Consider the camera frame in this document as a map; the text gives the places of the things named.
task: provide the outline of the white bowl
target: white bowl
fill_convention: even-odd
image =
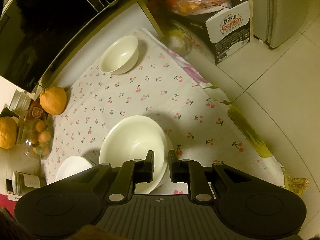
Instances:
[[[151,183],[138,183],[135,193],[149,194],[164,176],[168,166],[168,145],[161,127],[142,115],[130,116],[117,123],[102,143],[99,163],[121,167],[129,160],[144,160],[149,150],[155,152]]]
[[[110,45],[103,53],[99,69],[103,73],[122,74],[137,63],[139,57],[138,39],[133,35],[124,36]]]
[[[84,157],[81,156],[70,156],[65,159],[58,169],[56,180],[65,179],[81,171],[92,168],[94,165]]]

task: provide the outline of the microwave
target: microwave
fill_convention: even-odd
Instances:
[[[0,75],[32,92],[67,44],[117,0],[9,0],[0,18]]]

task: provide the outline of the red cloth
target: red cloth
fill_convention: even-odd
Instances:
[[[12,216],[14,216],[13,212],[16,203],[16,201],[9,200],[7,196],[0,194],[0,207],[5,207]]]

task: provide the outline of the tablecloth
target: tablecloth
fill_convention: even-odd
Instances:
[[[208,94],[213,85],[148,31],[132,30],[139,39],[135,67],[121,75],[103,74],[98,58],[68,90],[68,104],[55,116],[52,152],[43,161],[47,183],[54,182],[62,162],[73,155],[99,162],[109,130],[132,115],[155,120],[169,136],[180,159],[203,166],[223,162],[248,174],[284,186],[274,157],[261,158],[223,109],[225,94]],[[168,179],[155,194],[183,194],[185,183]]]

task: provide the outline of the tile floor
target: tile floor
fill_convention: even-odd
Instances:
[[[244,112],[291,176],[311,179],[302,196],[304,239],[320,233],[319,13],[320,0],[312,0],[305,23],[276,49],[254,38],[219,66],[196,54],[187,59]]]

